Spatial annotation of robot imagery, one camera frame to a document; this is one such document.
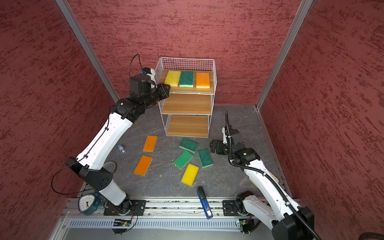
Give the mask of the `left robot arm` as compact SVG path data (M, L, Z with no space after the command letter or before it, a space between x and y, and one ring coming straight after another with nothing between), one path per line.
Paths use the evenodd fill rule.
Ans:
M148 108L168 98L171 89L170 85L156 84L150 74L131 77L129 83L130 95L112 106L106 123L91 143L76 158L66 161L67 167L113 204L122 216L132 209L130 198L103 166L121 136Z

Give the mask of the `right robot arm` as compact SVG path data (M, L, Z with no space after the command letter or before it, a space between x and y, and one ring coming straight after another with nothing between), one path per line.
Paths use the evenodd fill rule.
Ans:
M256 151L245 146L238 130L223 127L222 133L223 140L210 142L211 152L227 156L229 163L240 168L266 199L261 202L249 191L238 195L239 213L256 217L271 230L275 240L319 240L313 212L283 190Z

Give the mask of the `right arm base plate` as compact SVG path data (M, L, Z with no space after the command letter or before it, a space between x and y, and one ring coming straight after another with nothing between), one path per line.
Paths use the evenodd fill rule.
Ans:
M251 216L251 214L245 210L240 200L224 200L222 201L222 204L223 204L223 213L224 213L224 216L226 217Z

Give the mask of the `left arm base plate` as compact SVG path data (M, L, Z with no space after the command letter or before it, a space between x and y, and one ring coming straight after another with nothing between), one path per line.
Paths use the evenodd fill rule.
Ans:
M124 201L121 205L115 206L107 201L104 210L104 216L142 216L146 208L145 200Z

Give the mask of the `white wire shelf rack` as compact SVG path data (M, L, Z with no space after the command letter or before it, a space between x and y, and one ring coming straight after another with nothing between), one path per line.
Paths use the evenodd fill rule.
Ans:
M156 83L171 86L159 103L166 135L207 138L217 88L215 60L161 57L155 71Z

